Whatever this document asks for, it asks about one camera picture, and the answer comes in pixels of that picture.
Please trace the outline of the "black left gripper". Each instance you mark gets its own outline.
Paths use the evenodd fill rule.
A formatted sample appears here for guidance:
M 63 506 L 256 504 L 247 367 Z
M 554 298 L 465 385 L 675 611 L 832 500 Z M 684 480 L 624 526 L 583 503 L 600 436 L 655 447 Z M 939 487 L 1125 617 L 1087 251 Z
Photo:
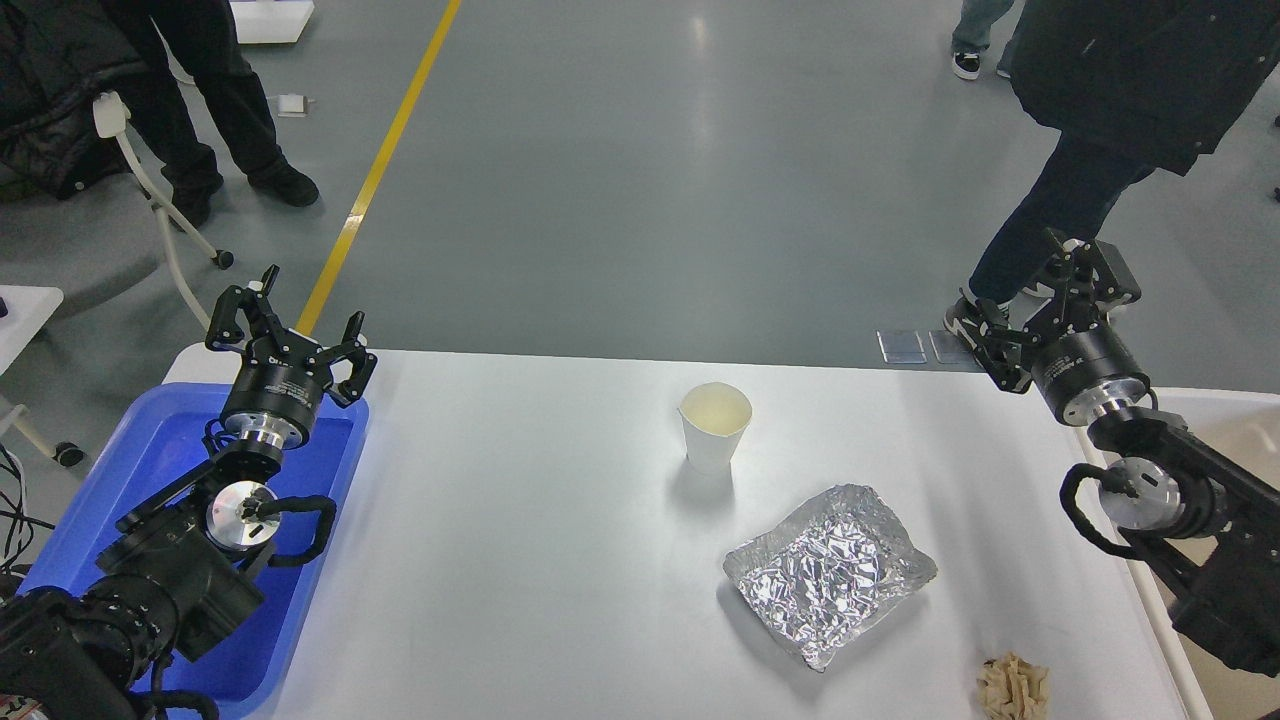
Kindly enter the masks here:
M 218 297 L 207 324 L 205 347 L 242 354 L 242 364 L 219 420 L 227 430 L 247 436 L 262 430 L 292 450 L 306 445 L 324 393 L 339 407 L 362 398 L 378 356 L 362 340 L 364 311 L 353 313 L 338 345 L 323 348 L 296 340 L 273 311 L 270 291 L 280 273 L 270 265 L 257 282 L 233 284 Z M 314 374 L 307 360 L 314 356 Z M 337 380 L 333 368 L 346 363 L 349 374 Z

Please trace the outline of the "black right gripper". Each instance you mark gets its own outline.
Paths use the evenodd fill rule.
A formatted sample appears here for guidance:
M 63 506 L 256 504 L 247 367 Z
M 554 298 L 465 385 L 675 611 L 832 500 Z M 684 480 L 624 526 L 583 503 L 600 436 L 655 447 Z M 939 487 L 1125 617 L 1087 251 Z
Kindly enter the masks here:
M 1056 421 L 1088 427 L 1151 391 L 1112 331 L 1112 314 L 1137 302 L 1142 288 L 1117 246 L 1055 229 L 1047 237 L 1056 254 L 1046 265 L 1051 295 L 1039 309 L 1039 334 L 1061 338 L 1039 350 L 1029 372 L 1021 361 L 1029 336 L 1009 334 L 1012 301 L 972 296 L 956 301 L 956 338 L 1001 391 L 1024 395 L 1033 379 Z

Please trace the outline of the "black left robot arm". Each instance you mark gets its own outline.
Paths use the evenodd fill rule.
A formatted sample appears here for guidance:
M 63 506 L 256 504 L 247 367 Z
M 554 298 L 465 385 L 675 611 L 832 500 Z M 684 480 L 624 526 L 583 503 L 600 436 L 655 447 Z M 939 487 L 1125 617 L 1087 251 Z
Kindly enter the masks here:
M 209 696 L 164 688 L 174 655 L 196 661 L 248 620 L 265 600 L 261 570 L 326 550 L 337 501 L 268 484 L 308 442 L 324 398 L 362 398 L 378 357 L 361 311 L 333 346 L 284 327 L 269 302 L 278 272 L 228 287 L 207 323 L 207 348 L 241 359 L 206 425 L 207 457 L 116 521 L 83 594 L 42 585 L 3 605 L 3 700 L 32 719 L 219 717 Z

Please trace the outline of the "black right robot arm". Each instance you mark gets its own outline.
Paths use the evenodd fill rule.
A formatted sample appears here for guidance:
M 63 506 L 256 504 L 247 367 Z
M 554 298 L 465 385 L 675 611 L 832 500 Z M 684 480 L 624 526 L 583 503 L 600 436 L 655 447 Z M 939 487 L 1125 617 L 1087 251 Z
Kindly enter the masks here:
M 1143 398 L 1155 391 L 1108 314 L 1140 297 L 1117 249 L 1047 231 L 1048 296 L 1006 318 L 987 299 L 961 300 L 954 333 L 993 383 L 1034 386 L 1056 421 L 1085 429 L 1115 455 L 1078 464 L 1059 492 L 1076 532 L 1140 561 L 1171 591 L 1174 629 L 1226 667 L 1276 676 L 1279 502 L 1275 488 Z

